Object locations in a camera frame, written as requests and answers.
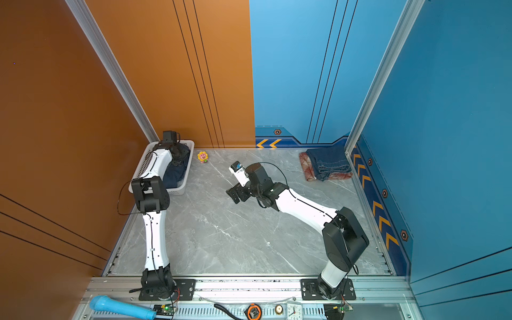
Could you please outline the white plastic laundry basket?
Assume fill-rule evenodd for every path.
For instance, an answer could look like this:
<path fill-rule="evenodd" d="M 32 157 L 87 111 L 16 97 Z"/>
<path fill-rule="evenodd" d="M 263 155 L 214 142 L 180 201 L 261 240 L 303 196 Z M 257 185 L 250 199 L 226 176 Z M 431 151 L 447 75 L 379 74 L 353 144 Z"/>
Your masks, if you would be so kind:
<path fill-rule="evenodd" d="M 180 143 L 186 145 L 189 148 L 190 154 L 188 160 L 185 162 L 185 171 L 182 174 L 180 180 L 176 182 L 176 187 L 167 188 L 167 192 L 170 194 L 170 196 L 179 196 L 185 193 L 185 186 L 192 162 L 191 156 L 193 155 L 195 147 L 195 142 L 192 140 L 181 140 Z M 149 179 L 158 175 L 162 178 L 162 180 L 164 180 L 164 174 L 168 165 L 171 163 L 172 156 L 169 150 L 162 148 L 155 150 L 155 147 L 158 147 L 159 145 L 160 142 L 157 141 L 151 142 L 147 145 L 132 179 Z"/>

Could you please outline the red plaid skirt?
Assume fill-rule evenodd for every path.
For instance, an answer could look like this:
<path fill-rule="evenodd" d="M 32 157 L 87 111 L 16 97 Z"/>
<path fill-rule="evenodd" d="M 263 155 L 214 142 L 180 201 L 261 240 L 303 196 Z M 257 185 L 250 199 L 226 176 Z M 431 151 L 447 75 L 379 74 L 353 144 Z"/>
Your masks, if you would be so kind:
<path fill-rule="evenodd" d="M 344 165 L 341 168 L 326 171 L 318 171 L 313 166 L 313 163 L 306 152 L 299 154 L 299 161 L 307 181 L 347 180 L 353 177 L 353 173 L 349 165 Z"/>

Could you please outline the dark blue denim skirt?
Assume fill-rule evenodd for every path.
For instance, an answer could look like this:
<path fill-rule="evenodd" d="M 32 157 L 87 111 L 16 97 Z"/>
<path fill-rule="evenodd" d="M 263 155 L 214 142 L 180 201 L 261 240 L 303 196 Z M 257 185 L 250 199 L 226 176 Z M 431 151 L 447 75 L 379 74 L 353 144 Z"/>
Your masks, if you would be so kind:
<path fill-rule="evenodd" d="M 326 181 L 352 177 L 351 166 L 345 156 L 343 145 L 308 149 L 306 154 L 311 161 L 316 179 Z"/>

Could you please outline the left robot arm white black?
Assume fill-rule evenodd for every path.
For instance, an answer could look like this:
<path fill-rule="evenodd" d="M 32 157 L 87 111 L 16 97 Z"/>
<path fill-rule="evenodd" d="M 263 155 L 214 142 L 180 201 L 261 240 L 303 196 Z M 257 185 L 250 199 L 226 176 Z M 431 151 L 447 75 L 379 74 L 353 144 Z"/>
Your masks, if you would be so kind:
<path fill-rule="evenodd" d="M 164 184 L 171 164 L 187 163 L 189 149 L 180 144 L 180 135 L 165 131 L 163 139 L 147 146 L 139 161 L 129 190 L 145 225 L 145 269 L 141 276 L 141 301 L 171 301 L 176 297 L 176 284 L 171 274 L 165 245 L 165 218 L 170 194 Z"/>

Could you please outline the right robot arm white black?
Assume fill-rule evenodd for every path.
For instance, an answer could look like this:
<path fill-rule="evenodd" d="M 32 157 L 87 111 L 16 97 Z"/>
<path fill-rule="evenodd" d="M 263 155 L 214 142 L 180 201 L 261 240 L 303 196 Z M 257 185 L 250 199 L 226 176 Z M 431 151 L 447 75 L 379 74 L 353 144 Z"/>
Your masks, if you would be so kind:
<path fill-rule="evenodd" d="M 236 161 L 229 170 L 237 179 L 237 184 L 226 191 L 234 203 L 254 197 L 261 208 L 288 214 L 320 233 L 327 265 L 317 278 L 319 294 L 324 299 L 341 299 L 348 288 L 348 273 L 359 272 L 356 262 L 369 246 L 369 238 L 352 210 L 320 205 L 288 184 L 274 182 L 260 163 L 244 167 Z"/>

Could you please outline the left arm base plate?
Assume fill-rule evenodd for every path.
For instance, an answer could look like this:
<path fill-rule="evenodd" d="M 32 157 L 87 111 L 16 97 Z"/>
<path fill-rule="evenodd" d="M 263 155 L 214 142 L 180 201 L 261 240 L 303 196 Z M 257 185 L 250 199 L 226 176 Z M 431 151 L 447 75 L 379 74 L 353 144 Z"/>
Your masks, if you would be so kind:
<path fill-rule="evenodd" d="M 145 284 L 139 292 L 140 301 L 191 301 L 195 292 L 194 279 L 173 280 L 172 285 L 166 287 L 160 280 L 153 284 Z"/>

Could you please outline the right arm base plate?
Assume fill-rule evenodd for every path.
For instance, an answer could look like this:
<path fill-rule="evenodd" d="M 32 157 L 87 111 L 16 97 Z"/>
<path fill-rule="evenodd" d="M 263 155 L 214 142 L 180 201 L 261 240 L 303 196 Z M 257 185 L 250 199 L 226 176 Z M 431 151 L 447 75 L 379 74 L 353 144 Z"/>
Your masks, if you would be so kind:
<path fill-rule="evenodd" d="M 318 279 L 302 279 L 301 294 L 302 300 L 345 300 L 355 301 L 357 296 L 353 281 L 349 278 L 343 278 L 340 284 L 332 288 L 324 280 Z"/>

